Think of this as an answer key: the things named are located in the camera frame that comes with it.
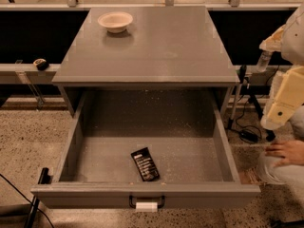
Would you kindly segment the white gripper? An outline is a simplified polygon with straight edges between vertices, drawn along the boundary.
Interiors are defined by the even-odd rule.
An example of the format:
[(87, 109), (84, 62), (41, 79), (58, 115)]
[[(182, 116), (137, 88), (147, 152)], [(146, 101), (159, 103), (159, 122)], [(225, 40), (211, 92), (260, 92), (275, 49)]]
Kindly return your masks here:
[[(263, 51), (281, 51), (281, 40), (285, 26), (278, 28), (263, 40), (259, 48)], [(304, 66), (292, 66), (288, 71), (279, 71), (271, 85), (269, 99), (264, 107), (261, 126), (275, 130), (283, 126), (304, 104)]]

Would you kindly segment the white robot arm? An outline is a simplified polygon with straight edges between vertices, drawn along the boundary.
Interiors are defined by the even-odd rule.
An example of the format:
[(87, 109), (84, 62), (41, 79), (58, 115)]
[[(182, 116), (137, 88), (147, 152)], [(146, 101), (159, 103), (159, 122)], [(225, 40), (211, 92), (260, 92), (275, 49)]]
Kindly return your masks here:
[(280, 52), (281, 57), (293, 65), (286, 72), (275, 75), (269, 100), (263, 110), (262, 127), (275, 130), (289, 121), (304, 104), (304, 5), (263, 40), (259, 48), (267, 52)]

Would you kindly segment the person's hand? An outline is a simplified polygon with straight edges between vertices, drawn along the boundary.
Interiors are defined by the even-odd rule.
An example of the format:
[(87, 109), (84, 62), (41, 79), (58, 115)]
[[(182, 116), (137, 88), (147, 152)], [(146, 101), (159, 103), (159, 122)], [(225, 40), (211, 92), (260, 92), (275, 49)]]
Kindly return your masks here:
[(273, 142), (265, 148), (265, 155), (277, 157), (275, 167), (304, 165), (304, 142), (300, 140)]

